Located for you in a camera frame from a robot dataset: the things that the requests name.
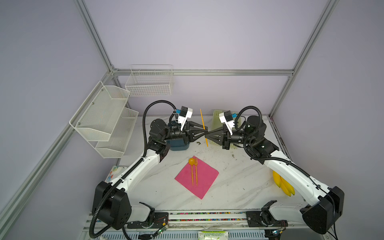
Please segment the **yellow plastic spoon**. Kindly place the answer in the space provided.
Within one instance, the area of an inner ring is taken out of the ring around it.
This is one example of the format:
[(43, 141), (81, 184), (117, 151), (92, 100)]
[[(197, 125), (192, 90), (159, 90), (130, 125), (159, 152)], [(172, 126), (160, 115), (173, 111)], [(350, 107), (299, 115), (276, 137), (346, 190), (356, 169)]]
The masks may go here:
[(189, 159), (189, 165), (191, 166), (191, 180), (192, 180), (192, 186), (194, 186), (194, 165), (195, 165), (195, 159), (190, 158)]

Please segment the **pink paper napkin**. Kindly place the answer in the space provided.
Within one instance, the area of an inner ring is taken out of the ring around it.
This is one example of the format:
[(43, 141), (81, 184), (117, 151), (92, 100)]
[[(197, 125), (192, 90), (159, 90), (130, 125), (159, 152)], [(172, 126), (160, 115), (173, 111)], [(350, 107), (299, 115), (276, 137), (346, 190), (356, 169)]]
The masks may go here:
[(175, 177), (175, 180), (202, 200), (218, 176), (218, 170), (193, 156)]

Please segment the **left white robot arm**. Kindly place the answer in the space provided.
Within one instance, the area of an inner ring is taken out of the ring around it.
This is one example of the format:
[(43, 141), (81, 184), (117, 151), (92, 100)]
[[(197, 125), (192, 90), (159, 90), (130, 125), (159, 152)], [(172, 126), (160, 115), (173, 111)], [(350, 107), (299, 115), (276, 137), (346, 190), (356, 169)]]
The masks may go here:
[(175, 126), (170, 127), (162, 119), (152, 121), (150, 132), (144, 132), (143, 154), (120, 175), (97, 185), (89, 227), (91, 238), (109, 228), (120, 230), (130, 222), (143, 223), (145, 228), (153, 225), (155, 209), (142, 202), (131, 205), (129, 193), (165, 158), (171, 147), (170, 141), (181, 140), (188, 144), (205, 135), (207, 131), (202, 125), (187, 121), (192, 114), (191, 108), (182, 106), (179, 110), (174, 109), (173, 115), (178, 116)]

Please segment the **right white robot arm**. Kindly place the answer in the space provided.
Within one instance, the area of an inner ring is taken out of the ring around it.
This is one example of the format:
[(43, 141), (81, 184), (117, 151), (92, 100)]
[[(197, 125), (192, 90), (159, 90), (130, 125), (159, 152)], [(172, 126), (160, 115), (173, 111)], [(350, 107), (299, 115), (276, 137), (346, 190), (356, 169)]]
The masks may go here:
[(275, 183), (287, 195), (299, 193), (303, 203), (279, 204), (271, 200), (262, 207), (261, 223), (272, 226), (278, 221), (304, 223), (324, 235), (343, 214), (345, 193), (330, 188), (292, 162), (273, 142), (265, 137), (267, 129), (261, 112), (249, 116), (240, 126), (241, 114), (226, 111), (219, 114), (222, 127), (206, 133), (206, 138), (228, 150), (241, 144), (247, 156), (273, 171)]

